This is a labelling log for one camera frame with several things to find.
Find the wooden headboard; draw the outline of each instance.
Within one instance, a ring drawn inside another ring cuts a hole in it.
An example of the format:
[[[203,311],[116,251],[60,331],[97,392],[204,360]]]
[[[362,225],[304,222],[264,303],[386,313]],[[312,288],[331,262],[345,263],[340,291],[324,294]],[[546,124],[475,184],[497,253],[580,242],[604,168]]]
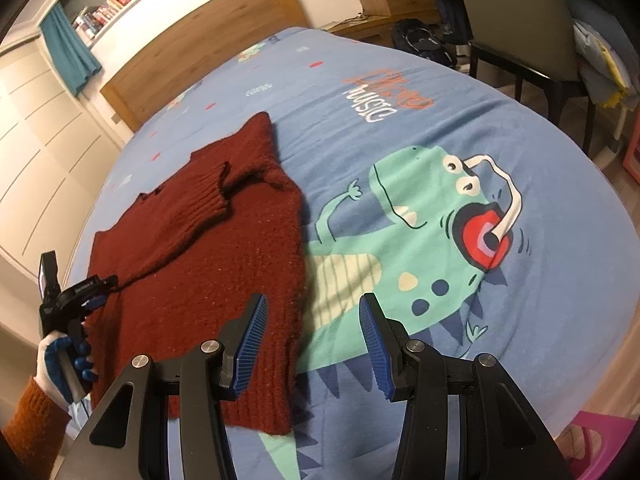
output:
[[[293,26],[308,27],[298,0],[210,0],[154,38],[100,93],[136,132],[213,69]]]

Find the dinosaur eye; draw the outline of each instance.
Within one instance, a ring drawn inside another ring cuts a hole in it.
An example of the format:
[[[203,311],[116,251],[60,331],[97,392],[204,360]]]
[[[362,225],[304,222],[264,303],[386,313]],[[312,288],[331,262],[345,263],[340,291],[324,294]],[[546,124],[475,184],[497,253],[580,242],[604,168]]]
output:
[[[462,172],[462,162],[455,155],[445,155],[442,159],[442,165],[449,173],[458,174]]]
[[[456,181],[456,191],[460,195],[476,196],[480,193],[480,180],[476,176],[461,176]]]

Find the blue bed sheet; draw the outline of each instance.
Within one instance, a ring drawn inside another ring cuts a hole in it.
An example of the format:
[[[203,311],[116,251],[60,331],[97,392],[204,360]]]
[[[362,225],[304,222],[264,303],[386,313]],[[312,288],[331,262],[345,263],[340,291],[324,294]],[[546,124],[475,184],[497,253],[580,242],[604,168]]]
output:
[[[310,299],[293,431],[229,428],[238,478],[390,478],[404,405],[386,402],[373,379],[354,308],[370,290],[440,352],[497,356],[558,434],[628,327],[638,236],[560,130],[418,57],[292,28],[230,60],[126,145],[70,281],[85,277],[96,231],[262,110],[306,198]],[[453,465],[455,426],[450,434]],[[178,421],[170,468],[181,478]]]

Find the teal curtain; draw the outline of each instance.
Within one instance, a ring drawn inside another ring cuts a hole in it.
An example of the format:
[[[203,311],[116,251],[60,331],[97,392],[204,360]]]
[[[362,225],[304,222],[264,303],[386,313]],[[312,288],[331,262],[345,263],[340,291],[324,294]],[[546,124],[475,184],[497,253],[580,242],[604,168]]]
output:
[[[75,32],[60,3],[45,16],[40,28],[53,65],[69,91],[77,96],[102,66]]]

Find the metal screw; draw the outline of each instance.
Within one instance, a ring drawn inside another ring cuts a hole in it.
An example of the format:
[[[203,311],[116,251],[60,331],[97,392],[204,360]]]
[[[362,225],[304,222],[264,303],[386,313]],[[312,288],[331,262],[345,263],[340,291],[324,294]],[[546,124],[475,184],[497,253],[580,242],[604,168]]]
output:
[[[491,354],[480,354],[478,356],[478,361],[482,366],[486,366],[487,368],[491,368],[493,365],[497,363],[495,357]]]
[[[146,355],[139,355],[133,358],[131,364],[134,368],[142,368],[143,366],[146,366],[148,362],[149,358]]]
[[[217,342],[215,339],[209,339],[208,341],[205,341],[204,343],[202,343],[202,345],[200,345],[200,349],[205,354],[210,354],[212,352],[215,352],[219,348],[220,348],[220,343]]]
[[[409,352],[414,353],[422,352],[425,348],[424,343],[419,339],[409,339],[409,341],[406,342],[405,346]]]

